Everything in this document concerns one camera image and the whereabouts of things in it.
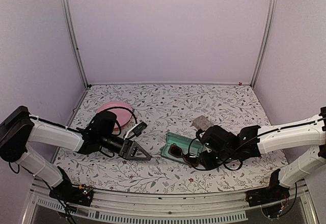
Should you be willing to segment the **brown sunglasses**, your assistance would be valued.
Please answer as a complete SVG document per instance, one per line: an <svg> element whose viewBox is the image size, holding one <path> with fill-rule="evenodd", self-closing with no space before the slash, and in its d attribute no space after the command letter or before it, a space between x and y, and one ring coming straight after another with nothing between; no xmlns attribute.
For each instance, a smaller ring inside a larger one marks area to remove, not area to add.
<svg viewBox="0 0 326 224"><path fill-rule="evenodd" d="M200 164L200 158L198 156L191 153L184 154L183 150L176 144L170 146L168 153L175 158L183 159L188 165L197 167Z"/></svg>

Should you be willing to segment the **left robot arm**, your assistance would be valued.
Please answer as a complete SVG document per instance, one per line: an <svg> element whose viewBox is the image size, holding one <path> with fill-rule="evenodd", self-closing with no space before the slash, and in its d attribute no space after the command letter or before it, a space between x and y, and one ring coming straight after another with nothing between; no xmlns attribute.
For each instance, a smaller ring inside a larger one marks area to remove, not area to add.
<svg viewBox="0 0 326 224"><path fill-rule="evenodd" d="M151 160L152 156L133 141L147 127L136 123L130 130L132 136L114 134L119 126L114 107L98 112L84 129L70 128L41 119L20 106L1 123L1 159L15 163L55 188L58 195L70 201L76 191L66 173L45 160L28 143L42 143L89 155L107 149L125 160Z"/></svg>

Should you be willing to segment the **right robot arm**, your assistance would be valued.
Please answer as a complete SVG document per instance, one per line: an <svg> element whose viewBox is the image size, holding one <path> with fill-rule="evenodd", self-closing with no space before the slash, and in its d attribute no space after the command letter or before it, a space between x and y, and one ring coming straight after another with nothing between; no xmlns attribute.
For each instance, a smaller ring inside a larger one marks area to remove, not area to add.
<svg viewBox="0 0 326 224"><path fill-rule="evenodd" d="M269 186L263 197L275 201L283 188L325 165L325 107L310 118L278 126L249 126L238 135L220 126L209 127L200 139L205 151L200 153L200 163L206 170L213 170L233 160L244 162L272 151L309 146L294 162L270 176Z"/></svg>

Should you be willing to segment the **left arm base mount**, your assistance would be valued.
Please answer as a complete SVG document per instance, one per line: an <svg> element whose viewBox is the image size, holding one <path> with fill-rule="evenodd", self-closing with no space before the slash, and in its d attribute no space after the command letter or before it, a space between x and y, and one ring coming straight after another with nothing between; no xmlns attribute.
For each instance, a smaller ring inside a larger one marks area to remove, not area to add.
<svg viewBox="0 0 326 224"><path fill-rule="evenodd" d="M60 167L58 169L63 176L63 181L57 187L51 188L49 196L63 202L90 207L94 195L93 187L72 184L64 170Z"/></svg>

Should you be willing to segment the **grey glasses case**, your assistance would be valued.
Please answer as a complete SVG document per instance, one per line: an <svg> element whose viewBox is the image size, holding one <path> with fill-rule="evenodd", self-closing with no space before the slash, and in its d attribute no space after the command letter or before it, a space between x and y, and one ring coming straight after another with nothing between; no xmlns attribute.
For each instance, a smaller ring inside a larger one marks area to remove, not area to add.
<svg viewBox="0 0 326 224"><path fill-rule="evenodd" d="M191 126L195 127L197 130L206 131L208 128L214 126L214 124L207 117L201 115L192 121Z"/></svg>

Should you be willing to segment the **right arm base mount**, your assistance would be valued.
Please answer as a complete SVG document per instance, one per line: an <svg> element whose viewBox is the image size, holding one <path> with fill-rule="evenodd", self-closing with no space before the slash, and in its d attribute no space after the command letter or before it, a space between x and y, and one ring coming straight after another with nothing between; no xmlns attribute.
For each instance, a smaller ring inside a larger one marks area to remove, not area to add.
<svg viewBox="0 0 326 224"><path fill-rule="evenodd" d="M246 192L246 201L250 207L269 204L275 201L285 201L277 207L268 207L267 210L264 210L263 214L268 218L278 218L286 213L285 209L289 201L290 193L289 187L283 187L280 185L280 171L280 169L277 169L272 172L267 187Z"/></svg>

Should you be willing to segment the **blue glasses case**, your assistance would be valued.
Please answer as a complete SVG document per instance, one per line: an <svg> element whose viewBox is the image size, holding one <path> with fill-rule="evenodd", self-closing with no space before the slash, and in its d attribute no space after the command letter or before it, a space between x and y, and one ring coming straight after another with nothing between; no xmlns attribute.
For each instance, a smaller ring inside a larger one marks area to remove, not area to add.
<svg viewBox="0 0 326 224"><path fill-rule="evenodd" d="M186 154L188 153L188 146L191 143L191 141L192 141L191 138L168 132L166 134L166 144L161 148L160 155L165 159L184 163L182 158L178 158L170 154L170 147L177 146L182 150L183 154ZM198 140L195 140L191 145L190 153L199 156L200 153L202 153L203 151L204 151L204 146L201 145Z"/></svg>

